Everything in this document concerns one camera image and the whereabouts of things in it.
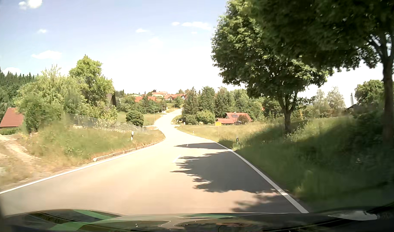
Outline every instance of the chain-link fence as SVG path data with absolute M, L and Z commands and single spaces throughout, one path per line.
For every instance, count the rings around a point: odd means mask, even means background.
M 106 119 L 96 119 L 88 116 L 67 113 L 71 124 L 82 128 L 95 128 L 99 130 L 112 130 L 112 131 L 134 131 L 134 132 L 147 132 L 147 128 L 139 127 L 131 124 L 123 124 Z

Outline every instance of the red roof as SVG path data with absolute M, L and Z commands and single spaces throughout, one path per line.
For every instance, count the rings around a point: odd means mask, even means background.
M 228 117 L 229 119 L 235 119 L 234 122 L 237 121 L 237 119 L 239 118 L 240 115 L 246 116 L 249 122 L 252 121 L 251 118 L 250 118 L 250 116 L 248 115 L 248 113 L 226 113 L 226 114 L 227 114 L 226 117 Z
M 217 121 L 221 122 L 221 124 L 234 124 L 235 122 L 233 119 L 217 119 Z
M 140 102 L 143 99 L 142 96 L 135 97 L 135 102 Z M 156 97 L 148 97 L 149 100 L 156 101 Z
M 176 97 L 178 97 L 178 96 L 184 96 L 184 94 L 168 94 L 168 95 L 165 95 L 164 96 L 164 99 L 168 99 L 169 97 L 173 97 L 173 98 L 176 98 Z
M 0 122 L 0 128 L 2 127 L 17 127 L 22 125 L 24 121 L 24 115 L 16 112 L 15 107 L 10 107 L 6 110 L 6 113 Z

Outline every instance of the white cloud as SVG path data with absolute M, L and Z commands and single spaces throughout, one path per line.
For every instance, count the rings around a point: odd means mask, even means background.
M 156 45 L 161 45 L 163 43 L 160 39 L 158 39 L 158 37 L 154 37 L 148 41 Z
M 32 54 L 32 57 L 34 57 L 36 59 L 54 59 L 54 60 L 56 60 L 56 59 L 61 58 L 61 54 L 62 54 L 61 52 L 54 52 L 54 51 L 47 50 L 47 51 L 41 52 L 39 55 Z
M 42 0 L 27 0 L 26 2 L 22 1 L 18 5 L 20 9 L 35 9 L 42 5 Z
M 144 29 L 140 28 L 140 29 L 137 29 L 135 32 L 137 32 L 137 33 L 143 33 L 143 32 L 147 32 L 147 30 L 144 30 Z
M 181 24 L 182 26 L 194 26 L 194 27 L 198 27 L 204 30 L 211 30 L 211 26 L 208 23 L 202 23 L 202 22 L 192 22 L 192 23 L 183 23 Z
M 38 34 L 45 34 L 47 32 L 47 30 L 46 29 L 39 29 L 38 30 Z
M 14 67 L 5 68 L 2 72 L 4 74 L 7 74 L 8 71 L 11 72 L 11 73 L 17 73 L 17 74 L 21 73 L 21 70 L 19 68 L 14 68 Z

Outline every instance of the winding road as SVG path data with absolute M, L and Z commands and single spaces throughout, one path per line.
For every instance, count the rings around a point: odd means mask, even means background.
M 125 215 L 299 213 L 233 152 L 175 129 L 170 122 L 179 113 L 156 121 L 166 136 L 157 145 L 0 194 L 3 214 L 59 208 Z

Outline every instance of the white road marking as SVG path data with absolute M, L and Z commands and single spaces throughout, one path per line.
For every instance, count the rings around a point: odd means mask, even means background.
M 175 163 L 179 157 L 181 157 L 181 155 L 178 155 L 177 158 L 175 158 L 175 159 L 173 160 L 173 163 Z
M 246 161 L 245 158 L 241 157 L 239 154 L 234 152 L 233 150 L 219 144 L 218 142 L 215 142 L 216 144 L 224 147 L 228 151 L 233 152 L 236 156 L 238 156 L 240 159 L 242 159 L 246 164 L 248 164 L 254 171 L 256 171 L 263 179 L 265 179 L 267 182 L 269 182 L 283 197 L 285 197 L 294 207 L 296 207 L 300 213 L 307 214 L 309 211 L 307 211 L 301 204 L 299 204 L 295 199 L 293 199 L 290 195 L 288 195 L 282 188 L 280 188 L 276 183 L 274 183 L 269 177 L 264 175 L 260 170 L 258 170 L 255 166 L 253 166 L 250 162 Z
M 28 185 L 33 185 L 33 184 L 36 184 L 36 183 L 38 183 L 38 182 L 42 182 L 42 181 L 44 181 L 44 180 L 49 180 L 49 179 L 52 179 L 52 178 L 55 178 L 55 177 L 58 177 L 58 176 L 62 176 L 62 175 L 65 175 L 65 174 L 68 174 L 68 173 L 71 173 L 71 172 L 76 172 L 76 171 L 79 171 L 79 170 L 82 170 L 82 169 L 85 169 L 85 168 L 89 168 L 89 167 L 98 165 L 98 164 L 100 164 L 100 163 L 105 163 L 105 162 L 108 162 L 108 161 L 111 161 L 111 160 L 115 160 L 115 159 L 118 159 L 118 158 L 121 158 L 121 157 L 124 157 L 124 156 L 127 156 L 127 155 L 131 155 L 131 154 L 133 154 L 133 153 L 135 153 L 135 152 L 139 152 L 139 151 L 148 149 L 148 148 L 153 147 L 153 146 L 154 146 L 154 145 L 149 146 L 149 147 L 145 147 L 145 148 L 142 148 L 142 149 L 133 151 L 133 152 L 129 152 L 129 153 L 126 153 L 126 154 L 122 154 L 122 155 L 119 155 L 119 156 L 115 156 L 115 157 L 113 157 L 113 158 L 105 159 L 105 160 L 103 160 L 103 161 L 96 162 L 96 163 L 93 163 L 93 164 L 88 165 L 88 166 L 85 166 L 85 167 L 80 167 L 80 168 L 77 168 L 77 169 L 74 169 L 74 170 L 71 170 L 71 171 L 68 171 L 68 172 L 60 173 L 60 174 L 57 174 L 57 175 L 55 175 L 55 176 L 50 176 L 50 177 L 47 177 L 47 178 L 44 178 L 44 179 L 40 179 L 40 180 L 37 180 L 37 181 L 34 181 L 34 182 L 30 182 L 30 183 L 28 183 L 28 184 L 20 185 L 20 186 L 18 186 L 18 187 L 14 187 L 14 188 L 11 188 L 11 189 L 2 191 L 2 192 L 0 192 L 0 194 L 6 193 L 6 192 L 10 192 L 10 191 L 13 191 L 13 190 L 16 190 L 16 189 L 20 189 L 20 188 L 25 187 L 25 186 L 28 186 Z

